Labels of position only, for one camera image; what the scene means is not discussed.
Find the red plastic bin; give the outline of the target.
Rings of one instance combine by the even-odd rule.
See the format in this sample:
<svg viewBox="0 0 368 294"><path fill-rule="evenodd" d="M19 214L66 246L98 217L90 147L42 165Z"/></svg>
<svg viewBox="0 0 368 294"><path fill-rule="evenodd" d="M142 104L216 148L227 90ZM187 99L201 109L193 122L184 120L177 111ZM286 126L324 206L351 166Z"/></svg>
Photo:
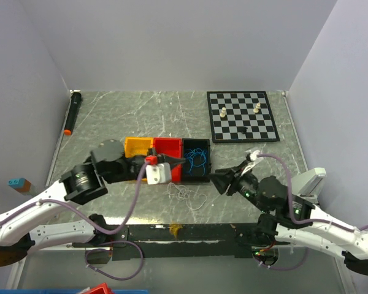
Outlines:
<svg viewBox="0 0 368 294"><path fill-rule="evenodd" d="M166 154L171 157L181 157L182 139L181 138L162 138L156 137L153 140L153 147L158 154ZM182 166L178 165L172 169L172 182L178 183L181 180Z"/></svg>

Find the black plastic bin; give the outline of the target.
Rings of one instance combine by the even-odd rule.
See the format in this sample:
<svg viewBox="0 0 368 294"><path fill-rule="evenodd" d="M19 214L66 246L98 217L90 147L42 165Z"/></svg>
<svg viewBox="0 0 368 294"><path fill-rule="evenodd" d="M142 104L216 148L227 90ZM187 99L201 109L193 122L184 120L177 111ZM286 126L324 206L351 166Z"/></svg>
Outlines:
<svg viewBox="0 0 368 294"><path fill-rule="evenodd" d="M208 183L211 171L210 140L199 138L182 139L182 157L186 163L182 165L181 182Z"/></svg>

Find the yellow plastic bin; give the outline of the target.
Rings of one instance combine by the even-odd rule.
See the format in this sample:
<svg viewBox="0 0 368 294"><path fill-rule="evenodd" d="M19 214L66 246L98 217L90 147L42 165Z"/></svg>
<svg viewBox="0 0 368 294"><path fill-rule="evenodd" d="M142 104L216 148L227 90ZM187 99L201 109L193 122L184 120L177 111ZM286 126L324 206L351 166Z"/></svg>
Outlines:
<svg viewBox="0 0 368 294"><path fill-rule="evenodd" d="M148 150L153 147L153 138L151 137L126 137L125 138L125 156L133 157L138 155L146 156Z"/></svg>

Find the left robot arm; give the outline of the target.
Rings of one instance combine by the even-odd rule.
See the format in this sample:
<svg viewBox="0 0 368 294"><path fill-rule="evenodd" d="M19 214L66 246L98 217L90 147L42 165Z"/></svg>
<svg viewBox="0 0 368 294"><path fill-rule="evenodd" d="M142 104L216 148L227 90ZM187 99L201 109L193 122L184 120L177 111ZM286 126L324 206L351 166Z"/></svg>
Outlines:
<svg viewBox="0 0 368 294"><path fill-rule="evenodd" d="M171 181L171 171L184 164L151 148L145 155L126 157L120 141L106 140L91 150L84 163L63 174L50 187L10 211L0 214L0 267L28 254L68 243L104 245L120 233L131 217L143 179L149 185ZM108 193L107 184L136 181L136 192L122 223L110 230L101 215L87 217L78 207Z"/></svg>

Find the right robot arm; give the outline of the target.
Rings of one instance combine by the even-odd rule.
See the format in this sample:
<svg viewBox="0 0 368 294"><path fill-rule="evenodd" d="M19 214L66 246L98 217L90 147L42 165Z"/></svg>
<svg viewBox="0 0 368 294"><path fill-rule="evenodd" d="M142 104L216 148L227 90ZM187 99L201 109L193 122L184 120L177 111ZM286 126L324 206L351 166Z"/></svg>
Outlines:
<svg viewBox="0 0 368 294"><path fill-rule="evenodd" d="M345 266L368 276L368 230L348 225L319 206L292 193L292 185L275 176L258 180L255 163L219 169L209 178L220 194L240 194L261 211L250 238L255 246L288 243L341 259Z"/></svg>

